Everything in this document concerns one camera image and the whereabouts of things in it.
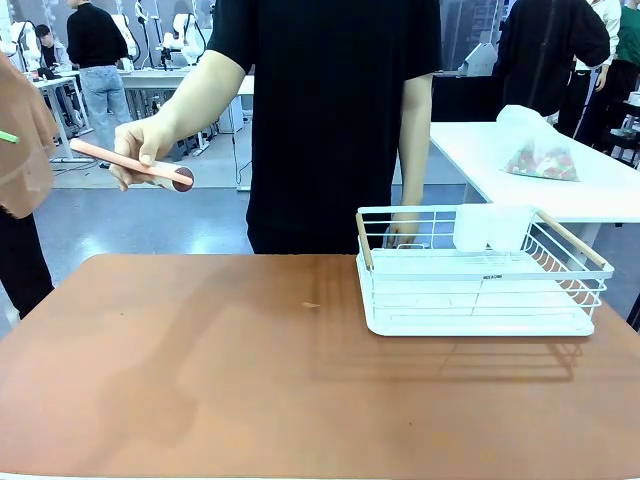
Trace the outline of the person's right hand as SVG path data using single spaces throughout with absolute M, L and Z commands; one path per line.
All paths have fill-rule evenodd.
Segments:
M 169 152 L 174 142 L 171 125 L 153 116 L 119 125 L 115 129 L 114 152 L 151 166 Z M 117 165 L 111 165 L 109 171 L 121 191 L 149 182 L 148 176 Z

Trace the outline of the person's left hand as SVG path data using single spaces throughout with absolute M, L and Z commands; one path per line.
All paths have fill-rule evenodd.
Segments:
M 398 248 L 400 245 L 413 244 L 420 228 L 420 214 L 416 212 L 398 212 L 391 217 L 386 235 L 386 248 Z

